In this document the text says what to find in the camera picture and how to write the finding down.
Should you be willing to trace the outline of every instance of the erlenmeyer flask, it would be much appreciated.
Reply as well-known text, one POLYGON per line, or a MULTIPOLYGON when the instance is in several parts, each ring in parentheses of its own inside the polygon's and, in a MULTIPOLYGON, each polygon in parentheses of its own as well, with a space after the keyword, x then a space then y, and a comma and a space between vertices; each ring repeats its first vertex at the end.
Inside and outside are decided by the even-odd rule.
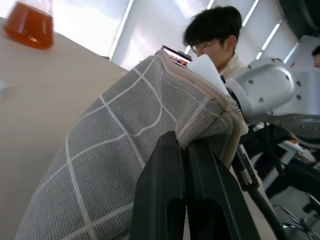
POLYGON ((52 0, 19 0, 3 28, 15 41, 37 49, 54 43, 52 0))

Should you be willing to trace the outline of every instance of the ceiling light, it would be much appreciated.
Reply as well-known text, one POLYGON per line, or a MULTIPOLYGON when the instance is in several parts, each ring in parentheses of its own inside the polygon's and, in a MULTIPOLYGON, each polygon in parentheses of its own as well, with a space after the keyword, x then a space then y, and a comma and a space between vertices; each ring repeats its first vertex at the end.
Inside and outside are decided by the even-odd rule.
POLYGON ((121 24, 119 26, 118 32, 115 35, 115 39, 114 39, 114 42, 112 44, 112 47, 111 47, 111 50, 110 50, 110 53, 109 53, 109 56, 108 56, 110 58, 110 60, 112 59, 112 57, 113 57, 113 55, 115 53, 119 38, 121 36, 122 30, 124 29, 124 26, 125 26, 125 23, 126 23, 126 20, 128 18, 128 14, 130 12, 130 9, 132 7, 132 3, 133 2, 134 2, 134 0, 130 0, 128 6, 126 7, 122 22, 121 22, 121 24))
POLYGON ((191 46, 187 46, 186 49, 185 49, 185 51, 184 51, 184 54, 188 54, 189 51, 190 51, 190 48, 191 48, 191 46))
POLYGON ((243 21, 243 23, 242 23, 242 27, 244 27, 244 26, 247 24, 247 22, 248 22, 248 20, 249 20, 249 18, 250 18, 250 16, 251 16, 251 14, 252 14, 252 12, 253 12, 253 11, 255 10, 255 8, 256 8, 258 2, 259 2, 259 0, 255 0, 254 4, 252 5, 250 11, 248 12, 247 16, 245 17, 245 19, 244 19, 244 21, 243 21))
POLYGON ((212 7, 212 4, 214 4, 215 0, 210 0, 208 6, 206 7, 207 10, 209 10, 212 7))
POLYGON ((289 52, 288 56, 286 56, 285 60, 283 61, 284 63, 286 63, 289 58, 291 57, 291 55, 295 52, 296 48, 298 47, 299 43, 297 42, 294 47, 292 48, 292 50, 289 52))
POLYGON ((259 58, 261 57, 262 52, 259 52, 258 55, 256 56, 256 59, 259 60, 259 58))
POLYGON ((275 25, 275 27, 273 28, 272 32, 270 33, 270 35, 268 36, 268 38, 266 39, 265 43, 262 46, 262 50, 265 50, 266 47, 268 46, 268 44, 270 43, 271 39, 273 38, 273 36, 275 35, 276 31, 278 30, 278 28, 280 27, 280 24, 282 22, 282 19, 275 25))

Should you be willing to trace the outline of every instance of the white shirt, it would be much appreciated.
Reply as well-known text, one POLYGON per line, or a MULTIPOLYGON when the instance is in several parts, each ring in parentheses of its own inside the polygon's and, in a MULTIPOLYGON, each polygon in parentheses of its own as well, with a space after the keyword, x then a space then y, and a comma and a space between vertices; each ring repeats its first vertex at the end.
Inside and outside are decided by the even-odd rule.
POLYGON ((238 55, 234 53, 225 68, 219 72, 220 76, 223 76, 225 80, 233 78, 242 73, 246 69, 246 66, 240 61, 238 55))

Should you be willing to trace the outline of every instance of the white grid pattern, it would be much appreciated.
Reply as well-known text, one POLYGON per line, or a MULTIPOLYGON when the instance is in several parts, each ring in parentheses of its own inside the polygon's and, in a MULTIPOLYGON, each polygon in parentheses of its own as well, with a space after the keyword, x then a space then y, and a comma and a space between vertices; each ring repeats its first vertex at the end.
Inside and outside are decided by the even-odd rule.
POLYGON ((199 114, 202 113, 202 111, 206 108, 207 103, 210 101, 208 97, 204 97, 199 104, 199 106, 195 109, 193 114, 190 116, 189 120, 185 123, 183 128, 181 129, 178 138, 181 137, 181 135, 191 126, 191 124, 197 119, 199 114))
POLYGON ((96 240, 97 237, 95 235, 95 232, 94 232, 94 227, 97 226, 97 225, 100 225, 102 224, 103 222, 109 220, 110 218, 113 218, 114 216, 118 215, 118 214, 121 214, 123 213, 124 211, 126 210, 129 210, 130 208, 133 207, 133 202, 127 204, 127 205, 124 205, 124 206, 121 206, 115 210, 113 210, 112 212, 109 212, 107 215, 99 218, 98 220, 95 220, 95 221, 92 221, 90 220, 90 217, 89 217, 89 214, 88 214, 88 210, 85 206, 85 203, 84 203, 84 200, 83 200, 83 197, 81 195, 81 192, 80 192, 80 189, 79 189, 79 186, 78 186, 78 183, 77 183, 77 180, 76 180, 76 176, 75 176, 75 170, 73 168, 73 165, 72 165, 72 162, 77 159, 79 156, 83 155, 84 153, 90 151, 90 150, 93 150, 95 149, 96 147, 98 146, 101 146, 101 145, 104 145, 104 144, 107 144, 107 143, 111 143, 111 142, 116 142, 120 139, 122 139, 123 137, 127 136, 127 138, 129 139, 131 145, 132 145, 132 148, 136 154, 136 157, 138 158, 139 160, 139 163, 141 165, 141 167, 143 168, 145 166, 145 163, 143 161, 143 158, 141 156, 141 154, 139 153, 139 150, 137 148, 137 146, 135 145, 133 139, 131 138, 131 136, 133 137, 137 137, 139 135, 141 135, 144 131, 154 127, 157 125, 157 123, 160 121, 160 118, 161 118, 161 115, 162 115, 162 108, 170 115, 170 117, 172 118, 172 120, 177 123, 177 120, 176 118, 173 116, 173 114, 162 104, 162 101, 161 101, 161 94, 160 96, 157 94, 155 88, 151 85, 151 83, 145 78, 145 73, 148 71, 148 69, 150 68, 150 66, 152 65, 152 63, 154 62, 154 59, 151 61, 151 63, 147 66, 147 68, 145 69, 145 71, 143 73, 140 73, 136 68, 134 68, 133 70, 139 75, 138 79, 130 86, 128 87, 127 89, 125 89, 124 91, 122 91, 121 93, 119 93, 117 96, 115 96, 112 100, 110 100, 108 103, 104 100, 104 98, 102 97, 102 95, 99 96, 101 102, 103 103, 103 106, 100 106, 98 107, 97 109, 87 113, 86 115, 84 115, 83 117, 81 117, 74 126, 76 126, 78 123, 80 123, 84 118, 90 116, 91 114, 103 109, 103 108, 106 108, 108 110, 108 112, 110 113, 110 115, 112 116, 113 120, 119 125, 119 127, 122 129, 123 131, 123 134, 119 135, 118 137, 115 137, 115 138, 112 138, 112 139, 108 139, 108 140, 105 140, 105 141, 102 141, 100 143, 97 143, 95 145, 92 145, 86 149, 84 149, 83 151, 79 152, 77 155, 73 156, 72 158, 70 157, 70 153, 69 153, 69 133, 66 135, 66 138, 65 138, 65 154, 66 154, 66 163, 64 165, 62 165, 52 176, 50 176, 39 188, 38 190, 35 192, 35 194, 33 195, 32 199, 35 198, 35 196, 59 173, 61 172, 66 166, 68 166, 68 170, 69 170, 69 174, 70 174, 70 177, 71 177, 71 182, 72 182, 72 185, 73 185, 73 189, 75 191, 75 195, 76 195, 76 199, 77 199, 77 203, 79 205, 79 208, 80 208, 80 211, 81 211, 81 215, 82 215, 82 218, 83 218, 83 221, 84 221, 84 226, 78 230, 76 230, 75 232, 72 232, 71 234, 69 234, 68 236, 64 237, 63 240, 71 240, 71 239, 74 239, 76 238, 77 236, 85 233, 85 232, 88 232, 89 233, 89 236, 90 236, 90 239, 91 240, 96 240), (155 94, 158 102, 160 103, 161 105, 161 108, 160 108, 160 114, 157 118, 157 120, 147 126, 147 127, 144 127, 142 128, 140 131, 138 131, 138 133, 136 134, 129 134, 128 131, 125 129, 125 127, 122 125, 122 123, 119 121, 119 119, 115 116, 115 114, 112 112, 111 108, 109 107, 109 104, 111 104, 114 100, 116 100, 117 98, 119 98, 120 96, 122 96, 123 94, 125 94, 126 92, 128 92, 130 89, 132 89, 138 82, 139 80, 143 79, 144 82, 148 85, 148 87, 152 90, 152 92, 155 94))
POLYGON ((78 205, 79 205, 79 208, 80 208, 80 211, 81 211, 81 215, 82 215, 82 218, 83 218, 83 221, 84 221, 84 225, 88 227, 88 233, 89 233, 90 239, 91 240, 97 240, 97 237, 96 237, 96 234, 94 232, 94 229, 92 227, 90 227, 91 226, 90 225, 91 220, 90 220, 90 217, 89 217, 88 210, 86 208, 84 199, 83 199, 83 197, 81 195, 81 192, 80 192, 80 189, 79 189, 79 185, 78 185, 77 180, 76 180, 76 174, 75 174, 74 166, 71 163, 70 153, 69 153, 68 134, 66 135, 66 138, 65 138, 65 154, 66 154, 66 162, 67 162, 69 173, 70 173, 70 177, 71 177, 71 182, 72 182, 73 189, 74 189, 74 192, 75 192, 76 200, 78 202, 78 205))

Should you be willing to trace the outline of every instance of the smartphone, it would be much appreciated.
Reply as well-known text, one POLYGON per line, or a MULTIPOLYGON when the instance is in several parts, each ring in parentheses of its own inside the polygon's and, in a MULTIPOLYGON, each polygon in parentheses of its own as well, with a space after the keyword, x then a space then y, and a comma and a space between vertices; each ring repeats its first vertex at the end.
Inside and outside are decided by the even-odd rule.
POLYGON ((177 65, 187 68, 187 64, 192 61, 191 58, 187 57, 186 55, 179 53, 175 50, 172 50, 171 48, 167 46, 162 46, 162 49, 169 54, 170 59, 177 65))

